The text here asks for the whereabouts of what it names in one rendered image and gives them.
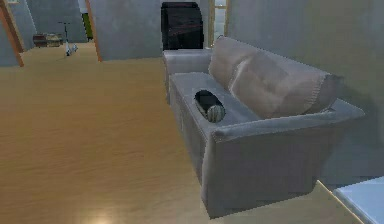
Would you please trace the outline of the grey sofa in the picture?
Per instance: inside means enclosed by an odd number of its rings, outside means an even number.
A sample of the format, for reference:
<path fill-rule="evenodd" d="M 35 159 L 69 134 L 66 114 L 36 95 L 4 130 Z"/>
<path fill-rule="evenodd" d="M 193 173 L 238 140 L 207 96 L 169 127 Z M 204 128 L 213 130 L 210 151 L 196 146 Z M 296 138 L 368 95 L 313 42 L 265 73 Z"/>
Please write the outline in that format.
<path fill-rule="evenodd" d="M 208 49 L 166 50 L 167 101 L 184 139 L 210 218 L 306 195 L 362 109 L 341 99 L 324 112 L 263 119 L 208 73 Z M 195 94 L 213 93 L 225 116 L 211 123 Z"/>

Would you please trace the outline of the wooden window frame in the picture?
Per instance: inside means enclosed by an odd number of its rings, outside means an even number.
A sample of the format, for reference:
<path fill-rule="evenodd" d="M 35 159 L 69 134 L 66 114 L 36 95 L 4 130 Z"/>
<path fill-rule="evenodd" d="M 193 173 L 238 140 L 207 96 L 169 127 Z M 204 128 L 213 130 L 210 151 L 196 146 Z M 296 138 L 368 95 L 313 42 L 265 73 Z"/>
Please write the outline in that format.
<path fill-rule="evenodd" d="M 230 0 L 209 0 L 208 46 L 212 47 L 220 36 L 227 35 Z"/>

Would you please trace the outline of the pale blue table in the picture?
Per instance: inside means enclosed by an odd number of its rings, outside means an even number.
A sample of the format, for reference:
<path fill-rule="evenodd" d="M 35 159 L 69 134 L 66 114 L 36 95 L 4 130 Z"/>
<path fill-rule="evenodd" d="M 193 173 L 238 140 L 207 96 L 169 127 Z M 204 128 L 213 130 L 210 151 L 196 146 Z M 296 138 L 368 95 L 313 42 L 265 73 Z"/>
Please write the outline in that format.
<path fill-rule="evenodd" d="M 333 194 L 364 224 L 384 224 L 384 176 L 337 188 Z"/>

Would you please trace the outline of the beige sofa cushion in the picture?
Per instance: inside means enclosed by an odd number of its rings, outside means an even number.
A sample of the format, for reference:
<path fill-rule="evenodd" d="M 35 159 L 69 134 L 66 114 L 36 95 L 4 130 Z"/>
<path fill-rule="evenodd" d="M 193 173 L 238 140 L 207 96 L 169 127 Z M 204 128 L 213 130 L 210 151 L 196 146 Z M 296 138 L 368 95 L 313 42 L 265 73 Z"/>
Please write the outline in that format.
<path fill-rule="evenodd" d="M 214 43 L 209 73 L 263 118 L 325 111 L 336 101 L 342 81 L 337 75 L 225 36 Z"/>

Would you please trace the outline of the brown low box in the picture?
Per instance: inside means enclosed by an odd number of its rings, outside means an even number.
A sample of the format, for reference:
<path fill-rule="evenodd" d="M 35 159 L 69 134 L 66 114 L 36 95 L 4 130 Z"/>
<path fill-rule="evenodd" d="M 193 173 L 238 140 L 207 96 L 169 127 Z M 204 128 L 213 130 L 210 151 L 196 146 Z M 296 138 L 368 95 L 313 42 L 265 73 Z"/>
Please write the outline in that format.
<path fill-rule="evenodd" d="M 61 34 L 41 33 L 33 36 L 33 42 L 36 47 L 59 47 L 63 44 Z"/>

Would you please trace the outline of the black rounded cabinet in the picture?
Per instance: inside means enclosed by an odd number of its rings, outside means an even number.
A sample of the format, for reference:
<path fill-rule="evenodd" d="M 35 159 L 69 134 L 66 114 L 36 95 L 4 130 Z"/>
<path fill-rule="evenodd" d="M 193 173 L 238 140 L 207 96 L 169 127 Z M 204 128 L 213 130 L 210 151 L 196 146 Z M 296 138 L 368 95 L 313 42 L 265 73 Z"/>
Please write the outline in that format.
<path fill-rule="evenodd" d="M 164 50 L 202 49 L 203 20 L 196 2 L 163 2 L 161 32 Z"/>

